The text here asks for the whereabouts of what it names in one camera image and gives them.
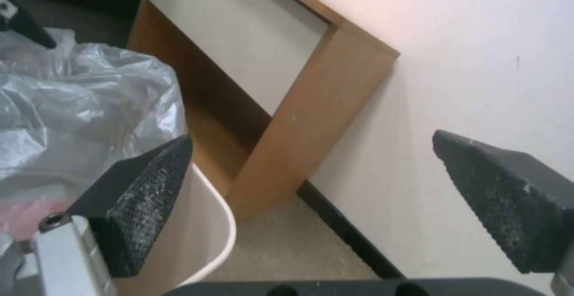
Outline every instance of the clear plastic bag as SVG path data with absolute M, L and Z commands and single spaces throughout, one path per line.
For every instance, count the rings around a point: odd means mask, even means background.
M 25 239 L 113 163 L 187 132 L 174 71 L 155 57 L 0 32 L 0 232 Z

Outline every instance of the white wall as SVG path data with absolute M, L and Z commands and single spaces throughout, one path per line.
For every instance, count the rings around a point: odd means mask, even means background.
M 520 275 L 431 136 L 527 151 L 574 179 L 574 0 L 322 0 L 402 53 L 312 182 L 404 274 Z

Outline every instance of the wooden desk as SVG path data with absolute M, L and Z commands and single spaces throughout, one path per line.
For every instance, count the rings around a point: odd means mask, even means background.
M 142 0 L 128 48 L 174 67 L 238 220 L 299 188 L 399 55 L 318 0 Z

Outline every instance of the black textured gripper pad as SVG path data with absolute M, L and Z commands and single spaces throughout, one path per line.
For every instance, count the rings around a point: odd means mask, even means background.
M 168 220 L 191 159 L 188 135 L 118 161 L 68 212 L 88 218 L 109 273 L 137 275 Z
M 436 155 L 492 238 L 522 273 L 558 269 L 574 233 L 574 183 L 531 155 L 446 131 Z

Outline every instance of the black baseboard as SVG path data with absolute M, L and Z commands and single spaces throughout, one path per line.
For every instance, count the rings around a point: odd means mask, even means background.
M 404 278 L 398 269 L 308 180 L 297 192 L 299 197 L 348 244 L 377 276 Z

